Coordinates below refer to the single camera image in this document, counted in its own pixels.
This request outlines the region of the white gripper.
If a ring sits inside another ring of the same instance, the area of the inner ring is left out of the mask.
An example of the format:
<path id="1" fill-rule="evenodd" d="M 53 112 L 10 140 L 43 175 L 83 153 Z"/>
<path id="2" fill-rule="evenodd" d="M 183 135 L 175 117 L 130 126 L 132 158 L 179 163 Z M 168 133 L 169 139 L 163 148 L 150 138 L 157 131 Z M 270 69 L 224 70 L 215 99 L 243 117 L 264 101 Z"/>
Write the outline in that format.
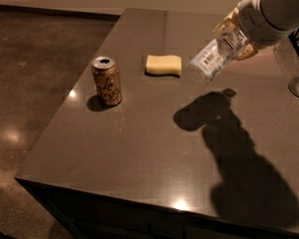
<path id="1" fill-rule="evenodd" d="M 213 33 L 220 35 L 229 33 L 240 27 L 248 38 L 249 43 L 235 57 L 236 61 L 249 59 L 257 54 L 257 50 L 251 45 L 267 47 L 276 44 L 291 33 L 274 26 L 265 15 L 262 0 L 241 0 L 237 8 L 234 8 L 214 28 Z"/>

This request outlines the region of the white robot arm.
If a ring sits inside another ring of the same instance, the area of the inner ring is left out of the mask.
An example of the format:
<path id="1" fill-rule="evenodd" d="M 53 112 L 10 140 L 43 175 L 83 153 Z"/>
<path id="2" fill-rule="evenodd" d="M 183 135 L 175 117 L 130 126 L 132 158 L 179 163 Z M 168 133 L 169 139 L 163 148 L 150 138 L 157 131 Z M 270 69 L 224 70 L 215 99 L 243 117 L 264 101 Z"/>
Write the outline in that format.
<path id="1" fill-rule="evenodd" d="M 299 0 L 241 0 L 215 27 L 219 35 L 240 29 L 249 45 L 237 56 L 244 60 L 275 45 L 299 27 Z"/>

